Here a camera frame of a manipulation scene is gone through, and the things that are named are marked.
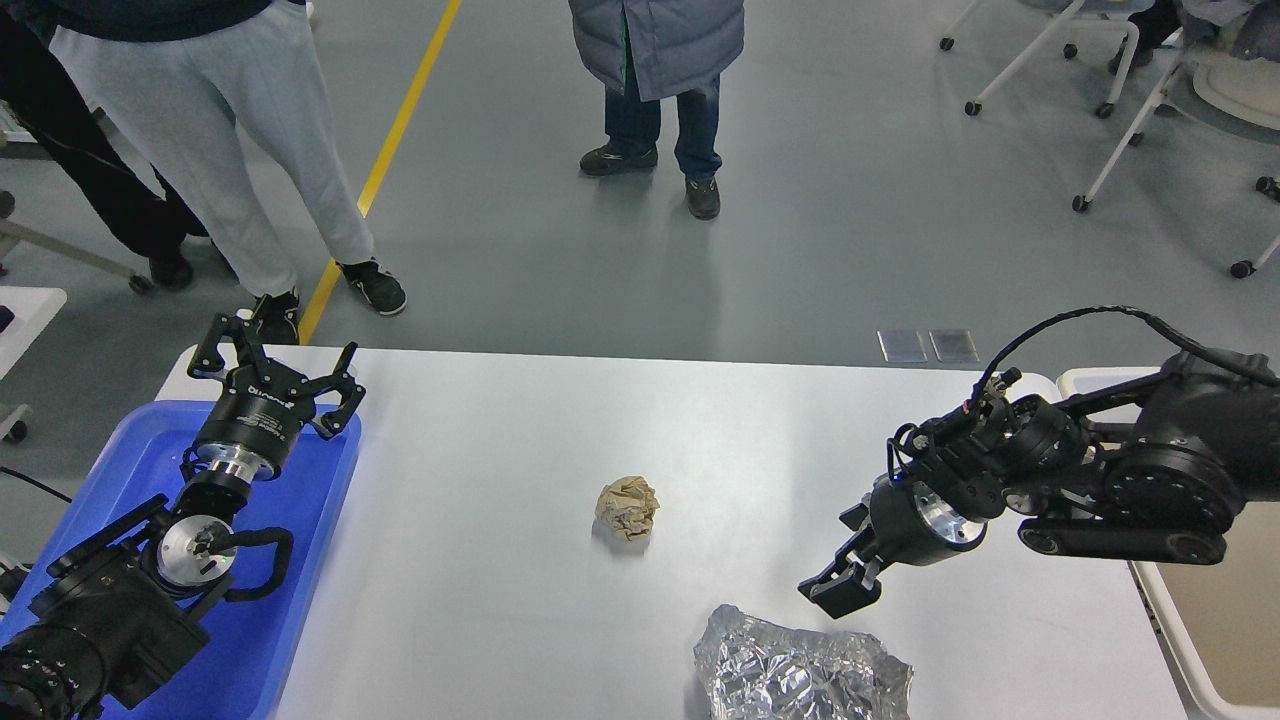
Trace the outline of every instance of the white table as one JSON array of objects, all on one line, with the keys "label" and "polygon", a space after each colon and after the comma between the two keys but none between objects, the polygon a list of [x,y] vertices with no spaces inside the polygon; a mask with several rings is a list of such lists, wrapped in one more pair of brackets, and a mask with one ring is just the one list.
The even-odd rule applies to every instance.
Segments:
[{"label": "white table", "polygon": [[[0,286],[0,305],[14,314],[9,327],[0,331],[0,378],[13,369],[65,302],[67,293],[59,288]],[[9,407],[0,404],[0,437],[6,436],[29,410],[26,405]]]},{"label": "white table", "polygon": [[[338,351],[270,354],[315,375]],[[186,364],[159,397],[216,397]],[[1126,565],[1039,556],[1015,518],[965,556],[890,569],[844,620],[796,592],[849,537],[837,515],[883,471],[884,438],[975,373],[383,350],[353,365],[360,461],[280,720],[701,720],[691,648],[722,602],[874,633],[915,667],[916,720],[1185,717]],[[1056,398],[1037,375],[1016,389]],[[662,502],[636,548],[593,533],[600,488],[630,474]]]}]

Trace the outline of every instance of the crumpled paper ball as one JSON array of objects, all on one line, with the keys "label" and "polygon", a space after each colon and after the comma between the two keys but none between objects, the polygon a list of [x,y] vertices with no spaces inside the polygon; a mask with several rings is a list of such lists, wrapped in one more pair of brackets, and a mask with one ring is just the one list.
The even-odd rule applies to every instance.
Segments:
[{"label": "crumpled paper ball", "polygon": [[618,478],[604,486],[595,501],[595,518],[618,539],[636,541],[653,530],[653,511],[660,507],[658,496],[640,475]]}]

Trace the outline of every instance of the gray puffer jacket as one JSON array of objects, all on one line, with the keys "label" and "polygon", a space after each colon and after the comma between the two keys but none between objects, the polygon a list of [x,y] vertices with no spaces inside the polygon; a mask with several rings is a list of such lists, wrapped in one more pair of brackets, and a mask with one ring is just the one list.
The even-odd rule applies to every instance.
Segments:
[{"label": "gray puffer jacket", "polygon": [[742,0],[568,0],[582,64],[623,91],[626,44],[641,100],[704,87],[742,53]]}]

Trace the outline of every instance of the gray sweatpants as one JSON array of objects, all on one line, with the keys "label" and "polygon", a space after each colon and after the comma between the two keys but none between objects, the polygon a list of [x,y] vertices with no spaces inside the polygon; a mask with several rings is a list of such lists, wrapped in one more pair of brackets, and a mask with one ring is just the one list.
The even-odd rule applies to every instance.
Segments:
[{"label": "gray sweatpants", "polygon": [[298,273],[253,195],[237,123],[293,178],[334,260],[372,258],[302,5],[274,0],[237,26],[173,42],[60,27],[50,50],[178,190],[251,293],[288,292]]}]

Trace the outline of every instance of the chair leg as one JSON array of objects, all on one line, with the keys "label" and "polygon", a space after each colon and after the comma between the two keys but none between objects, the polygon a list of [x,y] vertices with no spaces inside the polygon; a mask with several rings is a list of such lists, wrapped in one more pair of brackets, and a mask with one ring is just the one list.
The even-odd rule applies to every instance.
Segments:
[{"label": "chair leg", "polygon": [[1021,53],[1019,53],[1018,56],[1014,58],[1014,60],[1009,63],[1009,65],[1006,65],[1005,69],[1001,70],[998,76],[996,76],[996,79],[991,81],[991,85],[984,87],[982,92],[978,94],[978,97],[973,99],[970,104],[980,108],[983,100],[987,100],[988,97],[995,95],[995,92],[1000,90],[1000,86],[1005,85],[1005,82],[1007,82],[1009,78],[1014,77],[1014,74],[1016,74],[1018,70],[1020,70],[1023,65],[1027,64],[1027,60],[1029,60],[1034,53],[1037,53],[1046,42],[1056,37],[1059,35],[1059,31],[1061,31],[1064,26],[1070,23],[1071,19],[1080,12],[1082,6],[1084,6],[1084,0],[1071,0],[1071,4],[1068,5],[1066,9],[1062,10],[1056,18],[1053,18],[1052,22],[1048,23],[1048,27],[1046,27],[1038,36],[1036,36],[1036,40],[1033,40],[1030,45],[1028,45]]},{"label": "chair leg", "polygon": [[1066,33],[1066,45],[1062,46],[1062,58],[1068,60],[1075,59],[1075,55],[1080,51],[1080,47],[1075,44],[1075,36],[1078,35],[1075,29],[1076,24],[1073,22],[1071,29]]},{"label": "chair leg", "polygon": [[22,419],[29,413],[29,405],[0,405],[0,439],[13,443],[27,439],[27,424]]},{"label": "chair leg", "polygon": [[1274,255],[1277,249],[1280,249],[1280,236],[1276,236],[1276,238],[1271,241],[1271,245],[1268,245],[1267,249],[1262,251],[1262,255],[1258,255],[1257,263],[1251,263],[1249,260],[1240,260],[1239,263],[1233,264],[1231,277],[1243,279],[1258,272],[1258,269],[1262,268],[1262,265],[1265,265],[1266,261],[1271,259],[1271,255]]},{"label": "chair leg", "polygon": [[[1106,20],[1106,23],[1107,27],[1120,24],[1116,20]],[[1111,81],[1111,92],[1107,95],[1107,102],[1111,105],[1120,100],[1120,91],[1124,90],[1124,82],[1129,78],[1129,70],[1133,68],[1133,56],[1138,51],[1138,26],[1125,20],[1124,33],[1125,44],[1120,53],[1120,67],[1116,68],[1116,77]]]},{"label": "chair leg", "polygon": [[947,29],[942,31],[942,40],[938,42],[938,47],[943,50],[951,50],[951,46],[955,45],[956,42],[955,38],[956,28],[959,28],[960,24],[969,18],[969,14],[973,13],[974,8],[977,8],[980,4],[982,0],[973,0],[972,3],[969,3],[969,5],[964,9],[964,12],[960,13],[960,17],[956,18],[955,22],[952,22],[950,26],[947,26]]},{"label": "chair leg", "polygon": [[146,295],[151,291],[151,281],[114,260],[108,260],[101,255],[81,250],[74,245],[55,240],[28,227],[0,219],[0,259],[3,259],[18,242],[29,242],[36,247],[44,247],[50,252],[56,252],[64,258],[97,268],[113,275],[122,277],[129,281],[129,288],[138,295]]},{"label": "chair leg", "polygon": [[1116,161],[1120,160],[1120,154],[1124,152],[1125,147],[1129,145],[1137,145],[1137,140],[1142,137],[1142,127],[1147,123],[1147,118],[1164,102],[1165,97],[1169,95],[1169,88],[1172,87],[1174,82],[1181,76],[1180,70],[1183,68],[1183,58],[1179,56],[1178,60],[1165,70],[1165,74],[1160,77],[1160,82],[1156,87],[1151,90],[1147,95],[1147,100],[1142,104],[1142,109],[1134,117],[1133,122],[1129,123],[1129,129],[1125,131],[1124,137],[1116,145],[1115,151],[1111,152],[1111,158],[1107,159],[1106,165],[1102,167],[1102,172],[1098,173],[1098,178],[1093,181],[1093,186],[1084,195],[1076,195],[1071,201],[1071,209],[1076,213],[1084,213],[1089,209],[1089,204],[1102,190],[1102,183],[1106,182],[1107,176],[1111,174],[1111,169],[1115,168]]}]

